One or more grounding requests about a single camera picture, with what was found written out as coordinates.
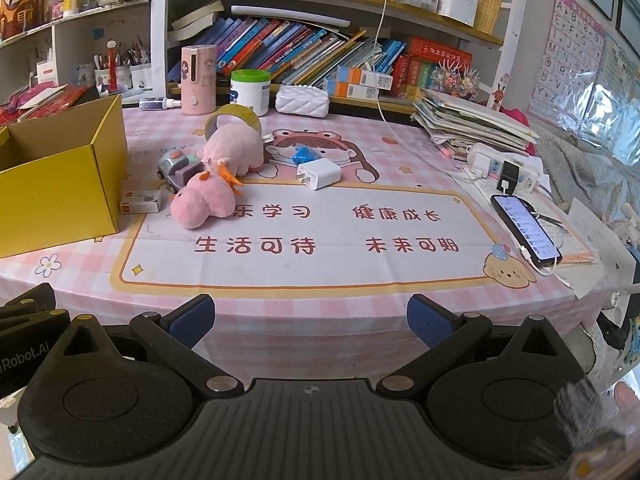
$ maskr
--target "yellow tape roll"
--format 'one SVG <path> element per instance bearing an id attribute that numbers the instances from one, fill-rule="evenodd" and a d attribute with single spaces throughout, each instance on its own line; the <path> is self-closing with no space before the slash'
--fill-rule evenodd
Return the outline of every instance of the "yellow tape roll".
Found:
<path id="1" fill-rule="evenodd" d="M 234 117 L 242 119 L 248 126 L 251 126 L 256 132 L 262 135 L 260 119 L 251 108 L 237 104 L 228 104 L 218 108 L 218 110 L 213 112 L 209 116 L 209 119 L 207 119 L 207 124 L 204 126 L 205 139 L 209 140 L 213 132 L 218 129 L 218 117 L 220 117 L 220 115 L 233 115 Z"/>

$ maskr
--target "gray cloth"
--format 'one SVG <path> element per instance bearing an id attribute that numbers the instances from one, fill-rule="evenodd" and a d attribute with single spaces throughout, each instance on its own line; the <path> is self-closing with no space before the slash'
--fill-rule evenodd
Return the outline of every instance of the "gray cloth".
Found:
<path id="1" fill-rule="evenodd" d="M 537 152 L 551 180 L 556 204 L 574 197 L 606 223 L 625 219 L 620 206 L 629 202 L 640 211 L 640 173 L 604 155 L 585 153 L 544 128 Z"/>

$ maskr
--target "white bottle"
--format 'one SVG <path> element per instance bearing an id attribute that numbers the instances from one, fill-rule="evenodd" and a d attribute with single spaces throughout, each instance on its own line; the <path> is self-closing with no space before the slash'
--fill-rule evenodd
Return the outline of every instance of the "white bottle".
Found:
<path id="1" fill-rule="evenodd" d="M 180 99 L 167 99 L 166 97 L 143 97 L 140 99 L 141 110 L 167 110 L 167 108 L 180 108 Z"/>

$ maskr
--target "green lid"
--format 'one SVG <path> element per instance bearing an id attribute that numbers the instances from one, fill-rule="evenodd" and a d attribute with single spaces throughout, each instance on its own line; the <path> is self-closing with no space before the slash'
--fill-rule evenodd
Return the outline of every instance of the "green lid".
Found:
<path id="1" fill-rule="evenodd" d="M 271 72 L 266 70 L 234 70 L 231 73 L 231 81 L 238 81 L 239 83 L 270 83 Z"/>

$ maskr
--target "smartphone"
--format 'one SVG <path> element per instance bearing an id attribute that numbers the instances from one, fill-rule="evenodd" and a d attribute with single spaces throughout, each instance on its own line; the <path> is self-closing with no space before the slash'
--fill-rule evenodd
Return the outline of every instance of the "smartphone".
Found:
<path id="1" fill-rule="evenodd" d="M 562 261 L 562 254 L 540 227 L 538 220 L 517 196 L 493 195 L 491 204 L 509 231 L 524 246 L 536 267 L 548 267 Z"/>

